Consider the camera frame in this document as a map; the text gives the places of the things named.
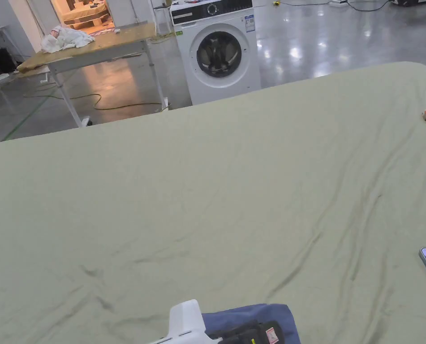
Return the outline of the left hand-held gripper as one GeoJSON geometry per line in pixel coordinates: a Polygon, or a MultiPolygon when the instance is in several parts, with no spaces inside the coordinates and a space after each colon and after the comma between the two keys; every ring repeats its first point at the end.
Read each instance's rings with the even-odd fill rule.
{"type": "Polygon", "coordinates": [[[195,299],[173,306],[169,312],[168,335],[155,344],[288,344],[276,320],[249,321],[244,324],[208,329],[195,299]]]}

